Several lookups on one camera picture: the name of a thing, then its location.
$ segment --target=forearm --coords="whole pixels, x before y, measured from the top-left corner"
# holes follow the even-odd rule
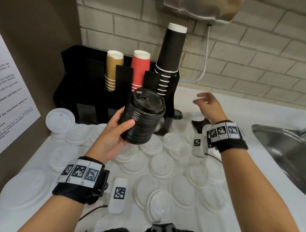
[[[286,204],[244,149],[222,152],[234,210],[243,232],[299,231]]]
[[[84,204],[64,196],[52,196],[18,232],[73,232]]]

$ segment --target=black organizer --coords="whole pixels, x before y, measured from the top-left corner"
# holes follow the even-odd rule
[[[105,88],[105,69],[107,52],[75,45],[62,52],[65,76],[54,93],[53,100],[58,108],[70,110],[76,121],[80,119],[78,105],[94,107],[95,121],[88,124],[108,123],[112,112],[126,105],[132,92],[133,68],[132,58],[124,56],[124,66],[116,67],[116,88],[109,92]],[[146,71],[143,87],[156,91],[161,74],[154,71],[155,62],[150,63],[150,71]],[[179,81],[179,73],[172,76],[165,95],[165,123],[155,132],[164,135],[168,132],[174,116],[174,94]]]

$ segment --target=stainless steel sink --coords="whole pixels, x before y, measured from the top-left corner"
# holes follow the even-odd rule
[[[256,138],[288,178],[306,195],[306,141],[295,131],[253,125]]]

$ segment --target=wire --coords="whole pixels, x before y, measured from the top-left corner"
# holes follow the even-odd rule
[[[209,155],[209,156],[211,156],[211,157],[215,158],[216,160],[218,160],[220,163],[222,163],[222,161],[221,161],[221,160],[219,160],[217,157],[215,157],[215,156],[213,156],[213,155],[210,155],[210,154],[208,154],[208,153],[204,153],[204,154]]]
[[[93,210],[91,210],[91,211],[89,211],[88,213],[86,213],[83,217],[81,217],[81,218],[79,219],[79,221],[82,220],[84,217],[86,217],[88,214],[92,213],[93,211],[95,211],[95,210],[97,210],[97,209],[100,209],[100,208],[107,208],[107,207],[108,207],[108,205],[101,205],[101,206],[99,206],[99,207],[97,207],[97,208],[94,208]]]
[[[202,74],[196,80],[183,80],[183,81],[180,81],[180,82],[183,82],[183,83],[194,83],[194,82],[197,82],[198,80],[201,80],[202,77],[204,76],[205,71],[206,71],[206,63],[207,63],[207,55],[208,55],[208,41],[209,41],[209,30],[210,30],[210,27],[211,27],[211,25],[207,25],[205,60],[204,60],[204,69],[203,69]]]

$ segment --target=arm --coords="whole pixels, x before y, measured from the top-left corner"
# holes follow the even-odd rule
[[[227,120],[211,93],[194,100],[211,124]],[[298,232],[286,204],[256,166],[247,150],[232,148],[221,153],[227,185],[241,231]]]
[[[124,108],[117,111],[106,128],[86,153],[106,164],[127,143],[120,135],[134,126],[133,119],[118,125]],[[81,217],[84,204],[64,196],[52,196],[18,232],[73,232]]]

